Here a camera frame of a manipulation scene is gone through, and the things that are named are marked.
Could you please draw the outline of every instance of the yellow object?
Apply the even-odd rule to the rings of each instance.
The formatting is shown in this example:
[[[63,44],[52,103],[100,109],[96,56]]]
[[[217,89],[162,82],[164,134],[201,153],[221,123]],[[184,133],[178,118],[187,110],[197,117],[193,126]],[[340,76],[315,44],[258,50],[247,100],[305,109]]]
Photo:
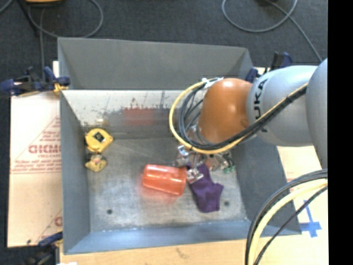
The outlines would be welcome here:
[[[178,133],[176,132],[174,125],[173,125],[173,114],[175,111],[175,108],[177,107],[178,103],[180,102],[180,100],[187,95],[189,92],[191,92],[193,89],[197,88],[197,87],[201,87],[203,86],[206,82],[209,82],[210,80],[206,79],[204,81],[198,82],[196,84],[193,84],[192,86],[190,86],[189,88],[187,88],[186,90],[184,90],[181,94],[179,94],[179,96],[176,98],[176,100],[174,101],[172,107],[170,108],[170,112],[169,112],[169,127],[170,130],[173,134],[173,136],[182,144],[185,146],[186,149],[188,150],[193,150],[195,152],[201,153],[201,154],[216,154],[216,153],[221,153],[221,152],[225,152],[231,148],[233,148],[235,145],[237,145],[238,143],[240,143],[245,136],[241,137],[240,139],[230,142],[228,145],[222,147],[222,148],[218,148],[218,149],[214,149],[214,150],[203,150],[203,149],[198,149],[196,147],[193,147],[191,144],[189,144],[188,142],[186,142],[185,140],[183,140]],[[296,89],[295,91],[293,91],[292,93],[290,93],[288,95],[288,97],[290,97],[291,95],[295,94],[297,91],[303,89],[304,87],[308,86],[308,83],[302,85],[300,88]],[[276,109],[278,106],[280,106],[283,102],[285,102],[286,98],[284,98],[283,100],[279,101],[275,106],[273,106],[271,109],[269,109],[266,113],[264,113],[259,119],[257,119],[255,121],[254,124],[256,124],[258,121],[260,121],[263,117],[267,116],[269,113],[271,113],[274,109]]]
[[[93,172],[99,172],[106,166],[106,159],[101,154],[93,155],[90,160],[85,164],[86,168],[89,168]]]
[[[53,90],[53,92],[54,92],[54,94],[55,94],[56,96],[59,96],[59,95],[60,95],[60,92],[61,92],[63,89],[68,89],[68,87],[67,87],[67,86],[62,86],[62,85],[59,84],[59,83],[54,83],[54,90]]]
[[[87,149],[91,152],[102,153],[112,142],[113,137],[100,128],[91,129],[85,135]]]
[[[294,190],[287,196],[283,197],[281,200],[279,200],[261,219],[261,222],[259,223],[258,227],[256,228],[252,243],[250,245],[249,249],[249,260],[248,264],[246,265],[252,265],[255,262],[255,254],[256,254],[256,248],[260,239],[260,235],[262,231],[264,230],[265,226],[267,223],[271,220],[271,218],[288,202],[293,200],[294,198],[298,198],[300,195],[303,195],[305,193],[308,193],[312,190],[322,188],[328,185],[328,181],[325,180],[324,182],[322,180],[315,182],[315,183],[310,183],[310,185],[301,187],[300,189]]]

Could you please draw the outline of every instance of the blue clamp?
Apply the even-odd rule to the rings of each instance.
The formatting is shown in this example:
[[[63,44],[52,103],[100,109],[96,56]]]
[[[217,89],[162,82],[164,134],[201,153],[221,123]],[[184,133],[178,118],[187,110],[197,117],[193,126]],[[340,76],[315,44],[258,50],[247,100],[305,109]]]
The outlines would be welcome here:
[[[67,88],[70,83],[69,77],[56,77],[49,67],[44,68],[43,78],[40,78],[34,72],[33,67],[29,67],[23,76],[1,82],[0,90],[10,96],[22,96],[30,93],[60,90]]]

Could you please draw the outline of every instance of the purple glove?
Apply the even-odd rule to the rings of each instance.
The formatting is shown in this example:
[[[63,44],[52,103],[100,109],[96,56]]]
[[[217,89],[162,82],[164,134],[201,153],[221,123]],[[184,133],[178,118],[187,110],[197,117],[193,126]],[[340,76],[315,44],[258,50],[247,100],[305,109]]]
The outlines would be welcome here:
[[[198,166],[197,169],[204,177],[191,184],[190,187],[196,196],[199,210],[204,213],[219,211],[224,186],[212,181],[210,171],[205,164]]]

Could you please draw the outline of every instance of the black cable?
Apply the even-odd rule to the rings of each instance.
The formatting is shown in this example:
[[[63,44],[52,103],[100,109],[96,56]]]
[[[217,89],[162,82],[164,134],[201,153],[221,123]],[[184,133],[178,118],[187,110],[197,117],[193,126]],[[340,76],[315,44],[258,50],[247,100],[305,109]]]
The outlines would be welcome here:
[[[100,30],[100,28],[101,28],[101,26],[102,26],[102,24],[103,24],[103,20],[104,20],[104,13],[103,13],[103,10],[102,10],[102,8],[100,7],[100,5],[96,2],[96,0],[88,0],[88,1],[92,2],[92,3],[96,6],[96,8],[98,9],[98,11],[99,11],[99,13],[100,13],[100,21],[99,21],[98,26],[97,26],[91,33],[89,33],[89,34],[87,34],[87,35],[83,35],[83,36],[78,36],[78,37],[80,37],[80,38],[88,38],[88,37],[91,37],[91,36],[93,36],[94,34],[96,34],[96,33]],[[30,11],[30,9],[31,9],[31,7],[28,8],[28,16],[29,16],[29,19],[30,19],[30,21],[31,21],[31,23],[32,23],[32,25],[33,25],[34,27],[36,27],[39,31],[42,31],[43,33],[45,33],[45,34],[47,34],[47,35],[49,35],[49,36],[51,36],[51,37],[53,37],[53,38],[59,38],[59,37],[60,37],[59,35],[54,34],[54,33],[51,33],[50,31],[47,31],[47,30],[45,30],[44,28],[42,28],[40,25],[38,25],[38,24],[33,20],[32,16],[31,16],[31,11]]]
[[[316,197],[318,197],[320,194],[325,192],[328,189],[328,186],[323,187],[316,193],[314,193],[307,201],[305,201],[300,208],[297,209],[297,211],[279,228],[279,230],[271,237],[271,239],[265,244],[265,246],[261,249],[260,253],[258,254],[254,265],[258,265],[259,262],[261,261],[265,251],[267,248],[270,246],[270,244],[273,242],[273,240],[286,228],[286,226],[295,218],[297,217]]]
[[[228,0],[223,0],[222,1],[222,13],[225,17],[225,19],[230,23],[232,24],[234,27],[242,30],[242,31],[245,31],[245,32],[248,32],[248,33],[265,33],[265,32],[268,32],[268,31],[271,31],[271,30],[274,30],[276,28],[278,28],[281,24],[283,24],[286,20],[290,20],[291,22],[293,22],[293,24],[298,28],[298,30],[301,32],[301,34],[303,35],[303,37],[305,38],[306,42],[309,44],[309,46],[311,47],[311,49],[313,50],[313,52],[315,53],[316,57],[318,58],[319,62],[322,62],[322,57],[320,56],[320,54],[317,52],[317,50],[315,49],[314,45],[311,43],[310,39],[308,38],[308,36],[305,34],[304,30],[299,26],[299,24],[291,17],[291,14],[292,12],[294,11],[296,5],[297,5],[297,2],[298,0],[294,0],[293,2],[293,5],[291,7],[291,9],[286,12],[285,10],[283,10],[280,6],[278,6],[277,4],[271,2],[270,0],[261,0],[261,1],[264,1],[270,5],[272,5],[273,7],[277,8],[278,10],[280,10],[284,15],[285,17],[283,19],[281,19],[278,23],[274,24],[273,26],[270,26],[268,28],[264,28],[264,29],[248,29],[248,28],[245,28],[243,26],[240,26],[238,24],[236,24],[234,21],[231,20],[231,18],[227,15],[226,13],[226,9],[225,9],[225,5],[226,5],[226,2]]]
[[[287,183],[285,186],[277,190],[273,195],[271,195],[265,203],[260,207],[258,212],[255,214],[254,219],[252,220],[252,223],[250,224],[250,228],[248,231],[248,236],[247,236],[247,243],[245,247],[245,264],[248,264],[248,259],[249,259],[249,250],[250,250],[250,245],[252,242],[252,238],[254,235],[254,232],[256,228],[258,227],[258,224],[262,217],[267,213],[268,209],[271,208],[271,206],[278,201],[279,197],[282,196],[284,193],[288,192],[292,187],[298,186],[303,183],[307,182],[312,182],[318,179],[327,179],[328,178],[328,170],[323,169],[323,170],[318,170],[314,171],[308,174],[304,174],[289,183]]]
[[[8,2],[6,2],[6,4],[0,8],[0,14],[4,12],[12,4],[13,1],[14,0],[9,0]]]

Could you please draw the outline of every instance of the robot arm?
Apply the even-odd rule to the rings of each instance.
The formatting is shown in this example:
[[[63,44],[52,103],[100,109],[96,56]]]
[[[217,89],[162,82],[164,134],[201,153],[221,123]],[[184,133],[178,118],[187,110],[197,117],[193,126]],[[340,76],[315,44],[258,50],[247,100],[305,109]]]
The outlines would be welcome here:
[[[195,84],[181,96],[197,93],[205,83]],[[205,92],[200,116],[192,120],[195,124],[185,125],[189,116],[185,106],[191,99],[188,96],[181,106],[179,133],[173,126],[174,109],[169,118],[173,134],[188,150],[213,155],[256,134],[277,146],[314,145],[327,168],[327,59],[319,66],[276,69],[252,84],[218,79]]]

